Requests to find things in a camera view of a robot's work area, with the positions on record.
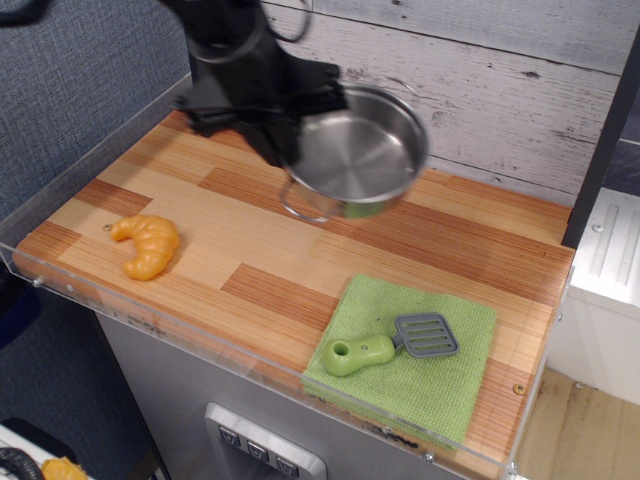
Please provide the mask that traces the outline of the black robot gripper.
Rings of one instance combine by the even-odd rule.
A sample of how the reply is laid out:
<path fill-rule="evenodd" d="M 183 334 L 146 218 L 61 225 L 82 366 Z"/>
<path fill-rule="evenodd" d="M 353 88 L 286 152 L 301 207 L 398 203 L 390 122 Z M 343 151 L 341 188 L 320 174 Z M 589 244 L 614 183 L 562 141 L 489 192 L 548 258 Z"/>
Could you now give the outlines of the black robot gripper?
<path fill-rule="evenodd" d="M 196 77 L 175 108 L 197 132 L 241 122 L 248 144 L 275 167 L 300 159 L 302 118 L 348 107 L 338 66 L 295 57 L 277 44 L 195 47 L 191 55 Z"/>

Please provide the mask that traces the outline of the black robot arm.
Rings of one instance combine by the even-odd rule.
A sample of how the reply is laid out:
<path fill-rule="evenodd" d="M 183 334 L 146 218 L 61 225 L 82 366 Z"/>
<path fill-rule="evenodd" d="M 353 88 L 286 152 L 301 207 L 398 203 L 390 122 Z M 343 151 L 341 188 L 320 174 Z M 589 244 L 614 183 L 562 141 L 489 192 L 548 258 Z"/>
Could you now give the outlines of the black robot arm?
<path fill-rule="evenodd" d="M 303 120 L 347 106 L 337 65 L 282 48 L 258 1 L 168 1 L 180 20 L 193 85 L 176 101 L 205 137 L 234 129 L 270 165 L 301 157 Z"/>

